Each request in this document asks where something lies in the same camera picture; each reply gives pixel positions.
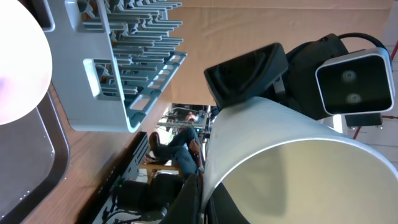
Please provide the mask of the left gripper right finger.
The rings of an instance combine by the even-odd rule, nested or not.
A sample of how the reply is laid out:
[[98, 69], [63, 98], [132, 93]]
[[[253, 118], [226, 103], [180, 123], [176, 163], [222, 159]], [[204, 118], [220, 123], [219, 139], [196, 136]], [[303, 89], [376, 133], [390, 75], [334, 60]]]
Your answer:
[[211, 223], [249, 224], [222, 183], [211, 196]]

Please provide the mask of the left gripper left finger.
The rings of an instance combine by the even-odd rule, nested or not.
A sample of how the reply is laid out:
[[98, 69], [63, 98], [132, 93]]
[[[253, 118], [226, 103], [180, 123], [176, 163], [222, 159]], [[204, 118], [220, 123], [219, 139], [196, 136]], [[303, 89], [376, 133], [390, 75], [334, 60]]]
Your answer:
[[201, 178], [191, 174], [160, 224], [198, 224], [201, 193]]

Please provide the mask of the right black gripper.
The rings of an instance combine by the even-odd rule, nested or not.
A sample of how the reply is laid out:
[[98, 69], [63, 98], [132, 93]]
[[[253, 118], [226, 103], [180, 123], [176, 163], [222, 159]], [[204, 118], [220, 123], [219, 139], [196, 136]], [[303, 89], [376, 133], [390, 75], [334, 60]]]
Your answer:
[[[220, 110], [264, 93], [265, 98], [319, 120], [329, 114], [323, 108], [315, 72], [327, 60], [346, 54], [338, 36], [328, 34], [286, 55], [280, 43], [273, 43], [207, 68], [204, 75]], [[280, 76], [284, 91], [277, 93], [271, 85]]]

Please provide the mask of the small white cup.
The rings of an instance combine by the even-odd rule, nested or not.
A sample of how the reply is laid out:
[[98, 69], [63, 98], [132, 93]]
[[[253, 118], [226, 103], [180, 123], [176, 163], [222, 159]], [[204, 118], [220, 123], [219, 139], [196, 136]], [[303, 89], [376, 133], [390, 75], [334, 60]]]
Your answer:
[[203, 202], [219, 185], [249, 223], [397, 222], [397, 169], [382, 154], [265, 98], [217, 116]]

